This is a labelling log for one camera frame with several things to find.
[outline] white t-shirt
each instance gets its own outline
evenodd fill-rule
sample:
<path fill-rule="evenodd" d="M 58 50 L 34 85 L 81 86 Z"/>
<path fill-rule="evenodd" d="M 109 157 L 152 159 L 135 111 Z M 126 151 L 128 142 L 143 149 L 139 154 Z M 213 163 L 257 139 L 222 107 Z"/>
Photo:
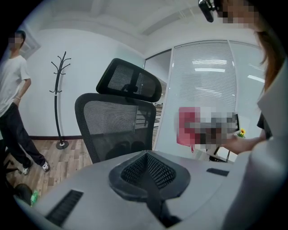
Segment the white t-shirt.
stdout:
<path fill-rule="evenodd" d="M 21 55 L 2 63 L 0 66 L 0 117 L 14 101 L 21 82 L 29 78 L 27 62 Z"/>

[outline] coat rack base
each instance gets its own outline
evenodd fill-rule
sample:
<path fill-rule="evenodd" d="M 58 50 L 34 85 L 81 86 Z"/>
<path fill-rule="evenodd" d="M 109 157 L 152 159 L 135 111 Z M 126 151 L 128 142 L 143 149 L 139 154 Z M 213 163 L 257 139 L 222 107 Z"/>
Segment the coat rack base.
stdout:
<path fill-rule="evenodd" d="M 56 144 L 56 148 L 57 149 L 66 149 L 69 145 L 69 142 L 68 141 L 62 141 L 63 142 L 63 145 L 61 145 L 61 142 L 57 142 Z"/>

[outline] black coat rack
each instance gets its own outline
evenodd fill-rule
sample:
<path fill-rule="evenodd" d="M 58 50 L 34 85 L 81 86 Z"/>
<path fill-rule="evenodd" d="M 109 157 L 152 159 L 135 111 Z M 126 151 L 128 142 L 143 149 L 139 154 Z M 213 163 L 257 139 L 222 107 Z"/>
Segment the black coat rack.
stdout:
<path fill-rule="evenodd" d="M 64 141 L 62 136 L 61 136 L 60 129 L 59 129 L 59 123 L 58 123 L 58 113 L 57 113 L 57 96 L 58 96 L 58 93 L 62 92 L 62 90 L 58 91 L 58 84 L 59 84 L 60 75 L 65 75 L 62 73 L 62 70 L 65 69 L 70 64 L 66 65 L 65 67 L 62 67 L 62 66 L 66 60 L 71 59 L 71 58 L 64 59 L 65 55 L 66 55 L 66 52 L 65 52 L 63 58 L 58 56 L 60 58 L 59 68 L 57 68 L 57 66 L 53 62 L 51 62 L 57 69 L 57 73 L 54 73 L 54 74 L 57 74 L 56 83 L 55 83 L 55 90 L 54 91 L 49 90 L 51 93 L 55 93 L 55 96 L 54 96 L 55 120 L 56 120 L 57 132 L 58 132 L 58 136 L 59 136 L 59 142 L 56 144 L 57 149 L 65 149 L 69 145 L 69 143 L 67 141 Z"/>

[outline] man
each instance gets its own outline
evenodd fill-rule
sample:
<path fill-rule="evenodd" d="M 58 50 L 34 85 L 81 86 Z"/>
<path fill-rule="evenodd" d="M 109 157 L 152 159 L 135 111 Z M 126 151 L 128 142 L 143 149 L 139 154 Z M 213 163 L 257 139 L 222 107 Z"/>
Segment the man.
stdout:
<path fill-rule="evenodd" d="M 31 85 L 26 60 L 19 55 L 25 38 L 24 31 L 17 31 L 11 35 L 10 58 L 0 68 L 0 131 L 11 155 L 23 165 L 23 174 L 27 175 L 32 161 L 20 145 L 45 172 L 50 170 L 50 166 L 26 132 L 18 110 L 22 96 Z"/>

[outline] sneaker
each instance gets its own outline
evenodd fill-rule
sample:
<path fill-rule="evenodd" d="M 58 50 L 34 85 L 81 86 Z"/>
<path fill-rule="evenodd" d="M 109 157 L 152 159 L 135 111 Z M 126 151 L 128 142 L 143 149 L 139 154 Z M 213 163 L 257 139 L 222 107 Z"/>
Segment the sneaker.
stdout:
<path fill-rule="evenodd" d="M 27 174 L 29 173 L 30 167 L 31 167 L 32 165 L 33 165 L 33 162 L 30 161 L 30 165 L 29 165 L 27 168 L 24 168 L 24 167 L 23 167 L 23 174 L 24 174 L 24 175 L 27 175 Z"/>
<path fill-rule="evenodd" d="M 50 165 L 48 164 L 47 161 L 45 161 L 44 165 L 42 166 L 43 170 L 45 172 L 48 172 L 50 170 Z"/>

